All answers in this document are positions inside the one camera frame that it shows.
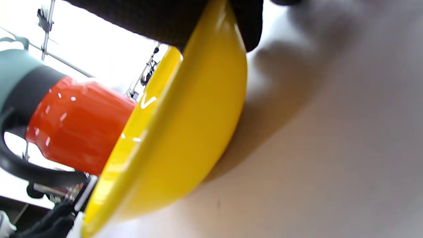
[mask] black fabric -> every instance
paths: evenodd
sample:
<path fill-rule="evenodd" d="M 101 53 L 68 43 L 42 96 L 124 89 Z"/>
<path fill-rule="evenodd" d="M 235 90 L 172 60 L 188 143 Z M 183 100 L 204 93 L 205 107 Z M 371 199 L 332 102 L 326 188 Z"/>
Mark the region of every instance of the black fabric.
<path fill-rule="evenodd" d="M 48 66 L 34 69 L 23 77 L 10 92 L 2 113 L 8 108 L 13 108 L 19 115 L 16 125 L 28 125 L 32 114 L 49 89 L 65 76 Z"/>
<path fill-rule="evenodd" d="M 184 49 L 208 0 L 66 0 L 134 33 Z M 247 51 L 262 32 L 263 0 L 230 0 Z"/>
<path fill-rule="evenodd" d="M 65 238 L 74 225 L 73 212 L 72 204 L 61 202 L 30 229 L 16 232 L 10 238 Z"/>

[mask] black glove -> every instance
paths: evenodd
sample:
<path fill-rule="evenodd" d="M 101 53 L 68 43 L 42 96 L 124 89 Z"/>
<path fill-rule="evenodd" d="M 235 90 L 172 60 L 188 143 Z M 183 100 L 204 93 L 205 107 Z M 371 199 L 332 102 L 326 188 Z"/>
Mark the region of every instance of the black glove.
<path fill-rule="evenodd" d="M 72 212 L 73 205 L 61 202 L 30 229 L 16 232 L 10 238 L 65 238 L 74 225 Z"/>
<path fill-rule="evenodd" d="M 129 31 L 184 49 L 209 0 L 66 1 Z M 272 1 L 280 5 L 291 5 L 300 0 Z M 230 0 L 230 2 L 245 47 L 247 51 L 251 51 L 258 45 L 261 37 L 263 0 Z"/>

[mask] mug handle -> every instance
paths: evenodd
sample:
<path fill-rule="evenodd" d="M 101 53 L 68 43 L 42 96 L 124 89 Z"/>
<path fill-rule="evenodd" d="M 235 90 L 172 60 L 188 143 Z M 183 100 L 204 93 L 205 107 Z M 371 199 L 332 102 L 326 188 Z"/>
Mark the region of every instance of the mug handle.
<path fill-rule="evenodd" d="M 13 108 L 6 109 L 0 116 L 0 167 L 10 174 L 49 187 L 69 187 L 86 181 L 85 173 L 81 171 L 66 172 L 47 169 L 29 163 L 16 156 L 6 146 L 4 132 L 14 127 L 19 119 Z"/>

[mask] metal rod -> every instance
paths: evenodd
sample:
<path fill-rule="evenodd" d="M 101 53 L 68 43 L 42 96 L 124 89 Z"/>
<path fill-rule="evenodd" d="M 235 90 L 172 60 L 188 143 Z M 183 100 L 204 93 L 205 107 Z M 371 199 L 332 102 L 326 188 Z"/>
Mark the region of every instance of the metal rod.
<path fill-rule="evenodd" d="M 56 2 L 56 0 L 51 0 L 51 4 L 50 4 L 50 9 L 49 9 L 49 15 L 47 16 L 47 22 L 49 24 L 52 23 L 52 19 L 53 19 L 53 10 L 54 10 L 54 3 Z M 46 58 L 46 54 L 47 54 L 47 43 L 49 42 L 49 32 L 46 31 L 46 35 L 44 36 L 44 43 L 41 46 L 41 50 L 42 50 L 42 55 L 41 55 L 41 60 L 44 61 L 44 59 Z"/>
<path fill-rule="evenodd" d="M 34 189 L 44 194 L 53 194 L 60 197 L 66 196 L 66 192 L 64 191 L 60 191 L 59 189 L 51 188 L 38 183 L 34 183 Z"/>
<path fill-rule="evenodd" d="M 25 161 L 28 161 L 29 160 L 28 148 L 29 148 L 29 142 L 27 141 L 27 145 L 26 145 L 26 148 L 25 148 L 25 154 L 24 154 L 24 160 Z"/>
<path fill-rule="evenodd" d="M 26 203 L 25 206 L 19 212 L 19 214 L 16 216 L 16 218 L 13 220 L 13 222 L 12 222 L 13 225 L 16 225 L 16 223 L 19 221 L 19 219 L 24 214 L 24 212 L 26 211 L 26 209 L 28 209 L 28 207 L 29 207 L 29 205 Z"/>
<path fill-rule="evenodd" d="M 160 42 L 155 42 L 155 46 L 154 46 L 153 50 L 154 50 L 156 47 L 160 47 L 160 45 L 162 45 Z M 146 72 L 146 70 L 147 70 L 148 66 L 150 65 L 150 63 L 153 61 L 153 57 L 154 57 L 155 55 L 156 55 L 156 53 L 154 53 L 154 52 L 153 52 L 153 54 L 151 55 L 150 59 L 147 61 L 146 66 L 144 67 L 144 69 L 143 69 L 143 71 L 142 71 L 141 75 L 140 75 L 140 76 L 139 76 L 139 77 L 138 77 L 135 81 L 133 81 L 133 82 L 131 83 L 131 85 L 129 86 L 129 88 L 128 88 L 128 90 L 126 91 L 126 94 L 125 94 L 125 95 L 130 96 L 131 94 L 133 94 L 133 93 L 134 93 L 134 91 L 135 91 L 135 87 L 137 86 L 138 82 L 139 82 L 139 81 L 141 81 L 141 79 L 144 77 L 144 73 Z"/>

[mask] white table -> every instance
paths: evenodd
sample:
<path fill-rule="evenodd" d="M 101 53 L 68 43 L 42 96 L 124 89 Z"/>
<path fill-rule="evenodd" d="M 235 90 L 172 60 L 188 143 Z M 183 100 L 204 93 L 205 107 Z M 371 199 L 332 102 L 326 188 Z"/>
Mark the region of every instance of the white table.
<path fill-rule="evenodd" d="M 423 1 L 264 15 L 238 131 L 206 182 L 99 237 L 421 237 Z"/>

